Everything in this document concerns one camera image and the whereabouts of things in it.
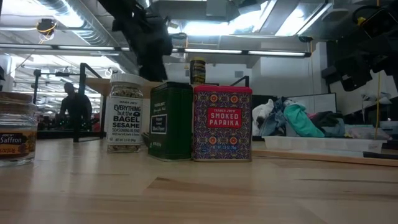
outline person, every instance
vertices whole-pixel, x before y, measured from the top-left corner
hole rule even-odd
[[[65,93],[68,93],[68,96],[62,100],[60,115],[64,117],[65,112],[68,111],[72,124],[82,118],[84,121],[89,121],[93,108],[88,97],[84,94],[75,93],[75,87],[73,87],[72,83],[65,83],[63,88]]]

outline teal fabric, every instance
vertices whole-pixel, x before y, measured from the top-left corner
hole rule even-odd
[[[290,105],[285,108],[284,115],[299,136],[324,138],[324,133],[315,127],[304,111],[305,107],[302,105]]]

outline black equipment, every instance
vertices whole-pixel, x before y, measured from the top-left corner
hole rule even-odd
[[[137,56],[140,76],[153,82],[167,79],[163,55],[171,55],[168,18],[147,13],[135,0],[98,0],[114,17],[112,31],[121,31]]]
[[[372,80],[370,70],[393,75],[398,86],[398,0],[386,7],[360,7],[352,20],[359,24],[358,30],[338,39],[334,53],[344,90],[353,91]]]

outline seasoning label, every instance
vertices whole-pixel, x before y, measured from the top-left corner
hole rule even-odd
[[[167,134],[167,114],[155,115],[150,118],[151,134]]]
[[[0,155],[27,154],[35,151],[36,131],[0,129]]]
[[[236,108],[208,108],[208,128],[241,128],[242,109]]]
[[[108,143],[141,144],[142,99],[112,96],[108,115]]]

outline jar lid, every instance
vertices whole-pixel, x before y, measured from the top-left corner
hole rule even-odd
[[[145,83],[144,78],[133,75],[133,74],[125,74],[125,73],[115,73],[111,76],[111,83],[114,82],[125,82],[125,83],[133,83],[140,86],[143,86]]]
[[[31,103],[33,96],[23,93],[0,92],[0,100],[21,100]]]

